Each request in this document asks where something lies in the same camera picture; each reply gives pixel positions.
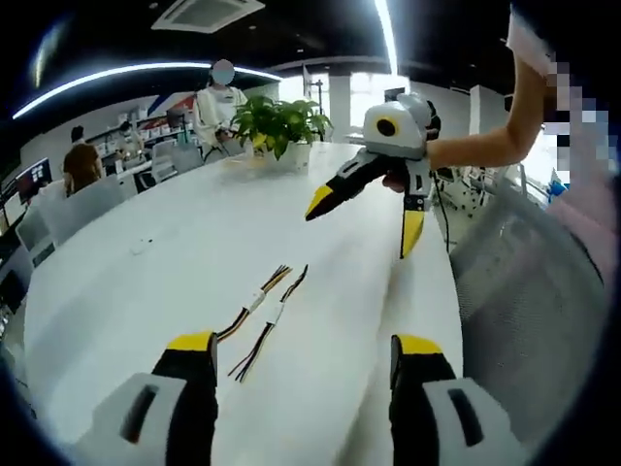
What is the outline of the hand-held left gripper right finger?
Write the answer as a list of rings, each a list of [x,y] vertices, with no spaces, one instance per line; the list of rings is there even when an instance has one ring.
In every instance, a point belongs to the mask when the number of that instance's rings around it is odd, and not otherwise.
[[[441,347],[391,337],[389,420],[395,465],[524,465],[527,454],[500,403],[458,378]]]

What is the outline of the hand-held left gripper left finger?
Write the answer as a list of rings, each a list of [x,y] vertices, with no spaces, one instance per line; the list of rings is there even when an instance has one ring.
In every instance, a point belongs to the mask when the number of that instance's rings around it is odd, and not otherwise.
[[[216,388],[216,334],[178,336],[151,372],[132,375],[95,408],[75,463],[210,465]]]

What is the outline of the person's right hand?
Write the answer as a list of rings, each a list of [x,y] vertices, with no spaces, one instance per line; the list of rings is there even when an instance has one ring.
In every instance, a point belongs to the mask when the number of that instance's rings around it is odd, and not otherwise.
[[[382,184],[397,193],[404,193],[409,185],[409,174],[405,166],[395,165],[390,168],[383,177]]]

